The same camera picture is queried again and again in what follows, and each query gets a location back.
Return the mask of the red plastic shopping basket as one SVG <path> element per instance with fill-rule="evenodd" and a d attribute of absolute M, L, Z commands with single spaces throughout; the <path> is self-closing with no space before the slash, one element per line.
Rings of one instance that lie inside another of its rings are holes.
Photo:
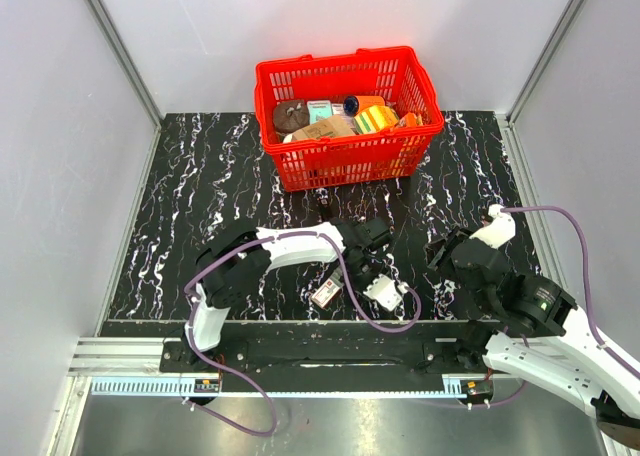
<path fill-rule="evenodd" d="M 354 117 L 343 110 L 349 95 L 381 96 L 399 119 L 408 112 L 420 113 L 423 125 L 360 134 Z M 306 104 L 329 100 L 333 115 L 341 115 L 356 135 L 292 142 L 294 132 L 275 130 L 272 112 L 279 103 L 295 99 Z M 432 82 L 408 46 L 261 62 L 254 100 L 263 148 L 288 191 L 409 176 L 444 127 Z"/>

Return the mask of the brown round muffin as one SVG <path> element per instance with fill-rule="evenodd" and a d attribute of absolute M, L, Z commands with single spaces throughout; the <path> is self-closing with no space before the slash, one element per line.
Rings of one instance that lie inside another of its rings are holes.
<path fill-rule="evenodd" d="M 295 99 L 279 103 L 272 112 L 274 128 L 278 133 L 290 134 L 310 124 L 306 101 Z"/>

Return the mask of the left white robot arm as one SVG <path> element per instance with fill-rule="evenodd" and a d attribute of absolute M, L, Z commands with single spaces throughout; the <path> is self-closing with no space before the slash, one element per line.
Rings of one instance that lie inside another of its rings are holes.
<path fill-rule="evenodd" d="M 379 218 L 363 223 L 330 220 L 301 228 L 255 227 L 233 223 L 196 260 L 196 276 L 186 285 L 193 313 L 185 324 L 182 360 L 195 371 L 211 368 L 232 306 L 244 300 L 257 281 L 275 269 L 342 260 L 343 280 L 352 291 L 393 311 L 402 300 L 396 285 L 372 254 L 391 242 Z"/>

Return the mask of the orange snack packet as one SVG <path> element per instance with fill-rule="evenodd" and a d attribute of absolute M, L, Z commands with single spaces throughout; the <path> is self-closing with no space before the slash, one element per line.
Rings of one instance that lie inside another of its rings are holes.
<path fill-rule="evenodd" d="M 423 125 L 423 118 L 420 113 L 408 112 L 396 123 L 397 128 L 414 128 Z"/>

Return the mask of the staple box red white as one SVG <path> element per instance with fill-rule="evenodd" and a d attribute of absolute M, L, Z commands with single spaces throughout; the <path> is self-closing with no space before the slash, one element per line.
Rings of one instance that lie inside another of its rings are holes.
<path fill-rule="evenodd" d="M 310 300 L 318 307 L 326 308 L 331 300 L 338 295 L 344 287 L 343 272 L 336 268 L 328 279 L 313 293 Z"/>

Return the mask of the brown cardboard box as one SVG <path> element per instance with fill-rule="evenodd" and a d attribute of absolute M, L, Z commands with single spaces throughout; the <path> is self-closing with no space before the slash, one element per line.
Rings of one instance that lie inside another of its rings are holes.
<path fill-rule="evenodd" d="M 291 141 L 355 136 L 356 132 L 341 115 L 333 115 L 305 126 L 291 135 Z"/>

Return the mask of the orange bottle blue cap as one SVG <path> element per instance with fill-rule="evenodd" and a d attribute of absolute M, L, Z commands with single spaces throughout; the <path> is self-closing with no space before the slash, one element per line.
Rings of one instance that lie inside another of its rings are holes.
<path fill-rule="evenodd" d="M 385 99 L 377 95 L 349 95 L 344 99 L 343 110 L 348 116 L 355 117 L 372 106 L 385 106 Z"/>

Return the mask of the teal small carton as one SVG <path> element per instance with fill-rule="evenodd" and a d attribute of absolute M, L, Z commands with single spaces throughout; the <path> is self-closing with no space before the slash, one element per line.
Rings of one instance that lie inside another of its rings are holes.
<path fill-rule="evenodd" d="M 309 123 L 315 124 L 333 115 L 332 103 L 329 100 L 310 100 L 307 102 Z"/>

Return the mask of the yellow green sponge pack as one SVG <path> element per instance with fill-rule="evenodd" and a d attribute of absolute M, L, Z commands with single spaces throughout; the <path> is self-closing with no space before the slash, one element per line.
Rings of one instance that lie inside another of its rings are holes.
<path fill-rule="evenodd" d="M 374 134 L 394 127 L 399 117 L 389 106 L 374 105 L 357 114 L 354 122 L 360 134 Z"/>

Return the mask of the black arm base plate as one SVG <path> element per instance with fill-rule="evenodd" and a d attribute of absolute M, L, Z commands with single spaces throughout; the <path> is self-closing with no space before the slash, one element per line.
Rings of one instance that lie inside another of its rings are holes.
<path fill-rule="evenodd" d="M 484 377 L 486 327 L 421 322 L 386 334 L 364 322 L 227 322 L 207 356 L 269 393 L 442 391 L 446 375 Z"/>

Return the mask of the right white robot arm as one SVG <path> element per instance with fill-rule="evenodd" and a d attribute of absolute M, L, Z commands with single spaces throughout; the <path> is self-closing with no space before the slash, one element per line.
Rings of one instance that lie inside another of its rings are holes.
<path fill-rule="evenodd" d="M 598 342 L 587 312 L 552 280 L 519 272 L 505 255 L 467 229 L 427 249 L 428 267 L 459 285 L 489 321 L 470 321 L 444 359 L 468 372 L 483 366 L 554 394 L 593 418 L 598 429 L 639 447 L 639 380 L 612 343 Z"/>

